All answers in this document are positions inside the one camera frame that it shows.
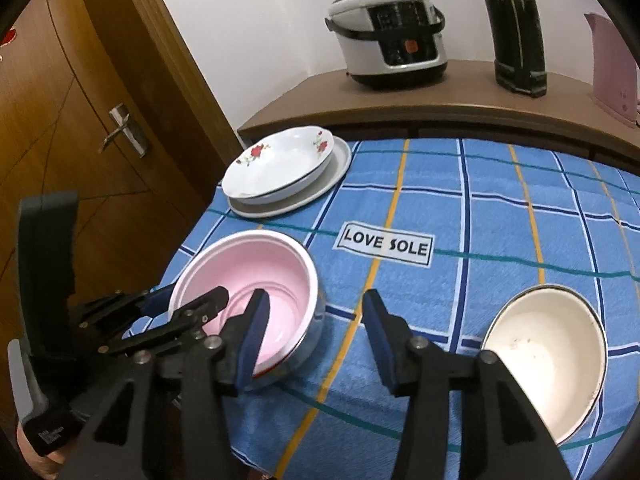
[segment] silver door handle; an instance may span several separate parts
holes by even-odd
[[[142,128],[140,128],[135,119],[131,117],[127,107],[121,103],[115,108],[109,110],[109,115],[118,127],[105,137],[102,142],[102,147],[98,152],[102,153],[106,147],[114,141],[118,134],[122,133],[127,137],[127,140],[131,143],[140,158],[145,156],[150,149],[149,142],[146,139]]]

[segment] plaid tablecloth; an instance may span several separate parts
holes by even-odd
[[[321,341],[295,376],[226,403],[238,455],[280,480],[388,479],[406,399],[380,384],[359,323],[362,292],[374,286],[415,332],[475,354],[510,298],[537,283],[561,283],[589,300],[609,343],[604,393],[562,446],[575,478],[589,479],[638,402],[640,178],[479,140],[350,145],[343,182],[286,216],[240,219],[219,190],[160,284],[174,282],[203,248],[257,224],[293,236],[315,261],[328,301]],[[435,235],[431,267],[332,250],[347,220]],[[166,314],[143,318],[131,331],[165,321]],[[457,478],[460,460],[460,400],[453,397],[447,479]]]

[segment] yellow stripe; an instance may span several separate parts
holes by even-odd
[[[542,258],[542,247],[540,246],[540,237],[538,236],[538,224],[536,224],[536,216],[533,213],[533,205],[531,203],[531,196],[529,195],[529,188],[527,187],[527,183],[524,181],[524,177],[522,176],[522,171],[520,170],[520,166],[518,164],[518,156],[516,155],[516,150],[513,149],[513,146],[509,144],[509,151],[511,152],[511,160],[514,161],[516,174],[518,175],[518,179],[522,184],[522,190],[524,192],[524,200],[527,201],[527,210],[529,211],[529,223],[531,224],[531,235],[533,236],[533,245],[536,248],[536,259],[539,264],[543,264],[544,260]],[[545,283],[545,269],[541,267],[538,268],[538,283]]]
[[[388,229],[391,227],[391,224],[394,220],[394,215],[396,214],[396,208],[398,207],[398,199],[400,198],[400,190],[402,189],[402,180],[404,179],[404,166],[406,164],[406,152],[408,149],[409,149],[409,139],[406,139],[404,141],[404,146],[402,147],[402,150],[405,153],[403,153],[402,156],[400,157],[400,167],[398,168],[398,179],[396,180],[396,190],[394,191],[393,198],[391,199],[391,205],[389,206],[389,211],[386,214],[385,227]],[[374,258],[371,263],[371,267],[369,268],[367,281],[364,284],[364,288],[362,289],[362,292],[364,292],[365,290],[373,286],[373,282],[376,279],[376,274],[378,273],[379,266],[380,266],[380,260],[377,258]],[[353,338],[356,335],[356,330],[358,329],[360,321],[362,320],[362,294],[360,295],[360,298],[361,299],[358,300],[358,306],[356,307],[356,310],[354,312],[355,319],[353,319],[349,323],[349,326],[347,327],[347,332],[344,335],[342,344],[340,345],[340,349],[338,350],[338,354],[334,360],[334,364],[331,366],[329,373],[326,375],[326,377],[324,378],[324,381],[322,381],[322,384],[320,385],[320,391],[316,396],[317,402],[322,403],[326,400],[326,396],[329,393],[329,389],[331,388],[331,385],[334,382],[335,377],[338,375],[338,371],[340,371],[340,367],[342,366],[342,363],[344,362],[344,358],[346,357],[347,352],[349,351],[349,347],[353,342]],[[306,432],[311,427],[311,424],[313,423],[317,414],[318,414],[317,408],[311,408],[308,412],[306,412],[305,418],[302,420],[302,422],[300,423],[300,426],[297,428],[296,432],[293,434],[293,437],[291,437],[289,444],[287,444],[287,449],[284,450],[284,453],[280,459],[280,462],[278,462],[278,466],[274,474],[274,476],[278,480],[282,480],[282,478],[284,477],[284,472],[289,466],[290,460],[292,459],[294,453],[296,452],[296,449],[300,445],[300,442],[302,442],[302,439],[305,437]]]
[[[625,229],[622,227],[622,222],[620,221],[620,213],[618,213],[618,207],[616,206],[616,201],[613,200],[613,197],[609,193],[609,189],[607,189],[607,185],[602,181],[602,177],[600,176],[600,173],[598,172],[598,168],[596,168],[596,165],[591,161],[589,161],[589,164],[591,164],[591,169],[593,170],[593,173],[595,173],[596,176],[600,179],[600,185],[602,186],[602,190],[604,191],[604,194],[609,197],[609,201],[611,202],[611,209],[613,210],[613,218],[616,219],[616,224],[618,224],[618,228],[620,229],[620,234],[622,235],[622,241],[625,244],[626,257],[629,259],[631,274],[635,276],[636,269],[634,265],[634,257],[633,257],[633,254],[631,253],[629,242],[626,241]],[[636,297],[638,298],[638,303],[640,304],[640,289],[638,289],[638,282],[634,282],[634,285],[636,287]]]

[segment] wooden door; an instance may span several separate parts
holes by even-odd
[[[83,0],[32,0],[0,54],[0,424],[12,424],[6,345],[20,335],[15,239],[25,196],[76,189],[76,294],[71,303],[157,283],[207,205],[145,120],[111,63]],[[152,146],[125,138],[103,153],[127,105]],[[212,178],[219,178],[213,171]]]

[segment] white rice cooker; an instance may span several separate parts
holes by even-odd
[[[429,0],[335,0],[325,22],[349,74],[366,86],[413,86],[447,67],[444,15]]]

